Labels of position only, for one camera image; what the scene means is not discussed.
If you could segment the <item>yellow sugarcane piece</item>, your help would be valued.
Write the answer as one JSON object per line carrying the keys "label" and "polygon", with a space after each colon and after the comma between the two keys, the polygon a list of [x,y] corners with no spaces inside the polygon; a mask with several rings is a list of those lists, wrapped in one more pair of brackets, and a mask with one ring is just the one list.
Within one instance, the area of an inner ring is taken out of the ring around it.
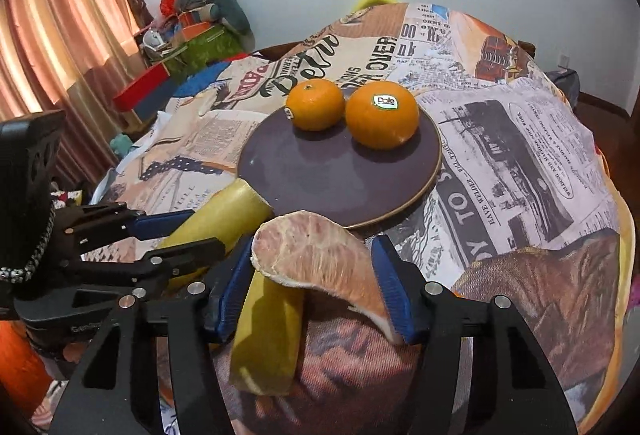
{"label": "yellow sugarcane piece", "polygon": [[305,291],[254,273],[236,326],[229,381],[240,391],[284,396],[302,343]]}

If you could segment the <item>red and blue box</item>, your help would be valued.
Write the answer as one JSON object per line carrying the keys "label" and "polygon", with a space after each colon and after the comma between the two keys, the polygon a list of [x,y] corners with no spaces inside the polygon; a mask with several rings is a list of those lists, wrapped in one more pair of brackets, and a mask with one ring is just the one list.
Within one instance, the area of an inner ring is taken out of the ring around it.
{"label": "red and blue box", "polygon": [[140,121],[148,121],[165,108],[183,81],[181,74],[174,76],[159,62],[114,96],[113,104],[121,114],[132,112]]}

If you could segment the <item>newspaper print bed cover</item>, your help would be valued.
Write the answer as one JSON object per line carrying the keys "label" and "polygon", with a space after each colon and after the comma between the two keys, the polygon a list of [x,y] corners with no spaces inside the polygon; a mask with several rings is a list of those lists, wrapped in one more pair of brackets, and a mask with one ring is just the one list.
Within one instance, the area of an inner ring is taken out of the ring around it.
{"label": "newspaper print bed cover", "polygon": [[591,132],[511,38],[436,4],[387,4],[327,26],[283,58],[247,57],[181,88],[117,166],[104,200],[196,210],[238,177],[241,150],[300,82],[350,94],[398,83],[436,123],[442,164],[411,207],[355,228],[452,291],[514,299],[548,356],[578,431],[620,381],[634,223]]}

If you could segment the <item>dark purple round plate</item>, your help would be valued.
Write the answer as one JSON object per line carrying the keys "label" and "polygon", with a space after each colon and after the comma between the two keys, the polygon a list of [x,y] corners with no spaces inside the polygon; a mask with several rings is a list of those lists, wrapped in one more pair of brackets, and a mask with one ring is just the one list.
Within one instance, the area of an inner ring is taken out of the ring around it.
{"label": "dark purple round plate", "polygon": [[429,192],[442,164],[438,127],[419,109],[416,134],[392,150],[358,144],[345,117],[327,130],[304,132],[283,109],[274,111],[244,145],[239,177],[278,215],[314,212],[347,229],[384,221]]}

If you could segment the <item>pink striped curtain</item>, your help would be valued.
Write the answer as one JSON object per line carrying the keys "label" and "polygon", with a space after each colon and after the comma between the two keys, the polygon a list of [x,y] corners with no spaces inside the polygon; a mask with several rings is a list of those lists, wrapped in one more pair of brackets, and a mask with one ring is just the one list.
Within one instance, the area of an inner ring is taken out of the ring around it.
{"label": "pink striped curtain", "polygon": [[54,174],[97,183],[127,127],[113,99],[145,68],[134,37],[149,17],[129,0],[1,0],[1,117],[62,110]]}

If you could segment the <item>green patterned box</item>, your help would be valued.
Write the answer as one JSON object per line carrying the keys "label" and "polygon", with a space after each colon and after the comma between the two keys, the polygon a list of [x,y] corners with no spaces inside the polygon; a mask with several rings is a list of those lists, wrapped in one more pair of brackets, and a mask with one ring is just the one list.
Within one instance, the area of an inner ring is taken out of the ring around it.
{"label": "green patterned box", "polygon": [[172,78],[185,79],[216,62],[243,53],[239,38],[225,26],[216,25],[184,42],[166,56],[162,64]]}

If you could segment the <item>orange with barcode sticker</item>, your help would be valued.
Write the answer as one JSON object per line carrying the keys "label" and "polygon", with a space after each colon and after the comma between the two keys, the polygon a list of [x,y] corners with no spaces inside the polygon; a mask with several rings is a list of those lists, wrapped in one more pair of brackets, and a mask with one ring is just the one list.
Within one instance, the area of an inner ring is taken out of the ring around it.
{"label": "orange with barcode sticker", "polygon": [[286,97],[284,112],[296,129],[321,132],[342,120],[345,98],[340,88],[326,79],[298,83]]}

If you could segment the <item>orange with Dole sticker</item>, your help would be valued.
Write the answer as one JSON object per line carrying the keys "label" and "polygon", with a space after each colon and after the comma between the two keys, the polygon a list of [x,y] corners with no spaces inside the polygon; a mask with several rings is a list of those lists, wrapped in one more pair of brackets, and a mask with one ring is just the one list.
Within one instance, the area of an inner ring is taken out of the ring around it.
{"label": "orange with Dole sticker", "polygon": [[392,150],[407,143],[419,127],[420,109],[407,88],[390,81],[364,84],[347,99],[345,122],[358,144]]}

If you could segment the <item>yellow hoop behind bed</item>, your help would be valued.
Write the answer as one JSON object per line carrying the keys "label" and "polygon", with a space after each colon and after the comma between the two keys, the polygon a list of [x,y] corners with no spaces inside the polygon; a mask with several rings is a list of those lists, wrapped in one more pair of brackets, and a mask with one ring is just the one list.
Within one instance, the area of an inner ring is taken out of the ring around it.
{"label": "yellow hoop behind bed", "polygon": [[371,7],[386,5],[386,4],[395,4],[397,2],[398,0],[359,0],[355,4],[352,11],[358,12],[358,10],[367,10],[368,8],[371,8]]}

